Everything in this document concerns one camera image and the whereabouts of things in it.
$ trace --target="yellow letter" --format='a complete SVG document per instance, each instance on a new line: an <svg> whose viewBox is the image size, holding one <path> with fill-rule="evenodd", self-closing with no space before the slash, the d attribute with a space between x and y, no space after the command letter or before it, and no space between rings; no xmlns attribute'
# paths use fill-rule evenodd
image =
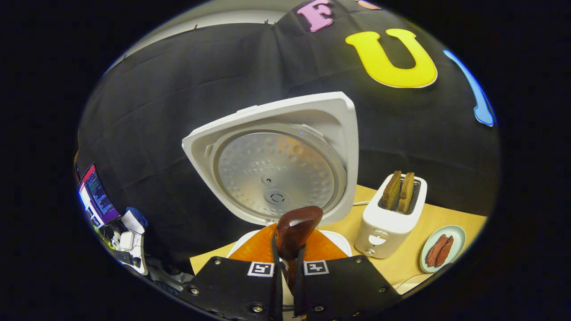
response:
<svg viewBox="0 0 571 321"><path fill-rule="evenodd" d="M422 88L432 84L438 72L427 52L415 40L414 33L403 29L388 29L388 35L398 38L416 62L411 69L394 67L377 41L378 33L366 31L352 34L345 42L355 47L365 70L374 80L391 87Z"/></svg>

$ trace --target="table surface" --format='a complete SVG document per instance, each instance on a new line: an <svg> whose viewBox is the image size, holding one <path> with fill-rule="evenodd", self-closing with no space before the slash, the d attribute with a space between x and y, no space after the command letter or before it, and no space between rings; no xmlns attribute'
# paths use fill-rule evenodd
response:
<svg viewBox="0 0 571 321"><path fill-rule="evenodd" d="M355 200L353 202L369 201L373 198L376 191L377 190L357 185ZM361 217L363 216L365 207L366 205L353 206L351 212L343 220L320 226L319 230L333 231L343 235L351 244L353 255L362 255L362 253L355 248L354 242L359 232ZM461 255L478 235L485 222L485 216L425 204L416 227L395 253L385 259L368 259L390 284L401 284L415 275L425 274L420 268L419 256L424 247L424 243L432 233L440 227L458 225L464 229L466 232L466 242L460 251ZM190 258L194 272L197 274L213 256L226 257L232 249L232 246L234 246L234 243L236 242Z"/></svg>

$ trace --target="toast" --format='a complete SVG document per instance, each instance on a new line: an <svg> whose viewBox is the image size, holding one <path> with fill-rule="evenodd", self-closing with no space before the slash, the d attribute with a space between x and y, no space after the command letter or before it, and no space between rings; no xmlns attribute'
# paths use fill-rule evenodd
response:
<svg viewBox="0 0 571 321"><path fill-rule="evenodd" d="M400 191L398 212L406 213L411 207L412 189L415 186L415 173L408 172L404 178L403 188Z"/></svg>
<svg viewBox="0 0 571 321"><path fill-rule="evenodd" d="M390 210L396 205L396 202L399 199L399 190L400 190L400 171L395 171L393 177L389 181L388 185L385 187L383 191L383 198L381 201L381 205Z"/></svg>

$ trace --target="white toaster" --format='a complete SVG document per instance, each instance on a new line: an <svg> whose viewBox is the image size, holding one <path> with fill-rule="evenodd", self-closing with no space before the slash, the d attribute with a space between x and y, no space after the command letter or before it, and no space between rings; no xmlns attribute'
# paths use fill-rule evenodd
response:
<svg viewBox="0 0 571 321"><path fill-rule="evenodd" d="M401 187L405 178L401 174ZM395 208L383 208L381 199L385 187L393 177L389 175L363 212L361 227L355 240L355 248L366 256L384 259L393 254L406 240L419 221L427 195L427 183L415 176L411 206L406 213Z"/></svg>

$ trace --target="orange object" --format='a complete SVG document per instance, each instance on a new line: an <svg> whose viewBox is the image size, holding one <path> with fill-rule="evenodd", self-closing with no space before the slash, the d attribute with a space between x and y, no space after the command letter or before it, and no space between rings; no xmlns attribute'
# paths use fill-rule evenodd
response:
<svg viewBox="0 0 571 321"><path fill-rule="evenodd" d="M278 224L266 226L240 246L229 259L273 263L272 236Z"/></svg>
<svg viewBox="0 0 571 321"><path fill-rule="evenodd" d="M346 257L347 254L319 230L314 230L305 243L304 261L336 260Z"/></svg>
<svg viewBox="0 0 571 321"><path fill-rule="evenodd" d="M367 8L367 9L371 9L371 10L381 10L381 8L375 6L374 4L369 3L367 1L360 0L357 3L363 8Z"/></svg>

